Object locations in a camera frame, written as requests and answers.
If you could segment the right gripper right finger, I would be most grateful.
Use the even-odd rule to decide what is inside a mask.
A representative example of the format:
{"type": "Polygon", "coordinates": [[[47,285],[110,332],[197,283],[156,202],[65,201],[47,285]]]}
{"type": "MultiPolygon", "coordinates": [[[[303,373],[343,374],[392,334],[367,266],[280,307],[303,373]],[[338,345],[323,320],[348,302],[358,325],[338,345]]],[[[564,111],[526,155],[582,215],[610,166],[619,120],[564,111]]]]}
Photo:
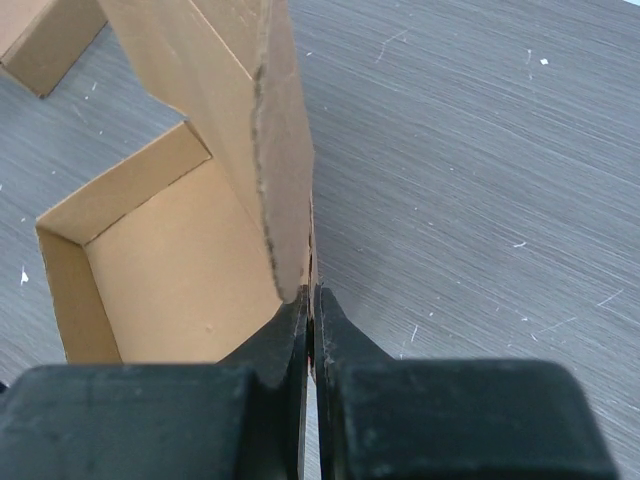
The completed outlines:
{"type": "Polygon", "coordinates": [[[314,294],[326,479],[615,479],[586,395],[536,359],[396,359],[314,294]]]}

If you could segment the cardboard box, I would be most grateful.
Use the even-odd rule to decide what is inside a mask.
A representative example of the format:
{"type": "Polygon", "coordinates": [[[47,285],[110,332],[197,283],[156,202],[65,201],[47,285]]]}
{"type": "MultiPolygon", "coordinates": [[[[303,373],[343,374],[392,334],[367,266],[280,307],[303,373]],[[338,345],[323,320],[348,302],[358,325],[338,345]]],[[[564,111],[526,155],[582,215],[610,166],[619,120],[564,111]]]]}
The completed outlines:
{"type": "Polygon", "coordinates": [[[47,95],[105,25],[182,120],[37,220],[66,359],[218,361],[316,280],[288,5],[5,1],[1,71],[47,95]]]}

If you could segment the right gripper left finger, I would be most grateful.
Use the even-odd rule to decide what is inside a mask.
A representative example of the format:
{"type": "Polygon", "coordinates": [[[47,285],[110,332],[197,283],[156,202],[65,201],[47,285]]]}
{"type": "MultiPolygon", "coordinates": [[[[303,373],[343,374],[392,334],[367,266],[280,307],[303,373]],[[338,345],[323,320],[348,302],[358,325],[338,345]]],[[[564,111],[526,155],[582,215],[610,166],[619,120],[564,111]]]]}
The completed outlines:
{"type": "Polygon", "coordinates": [[[216,363],[48,365],[1,397],[5,479],[300,479],[309,294],[216,363]]]}

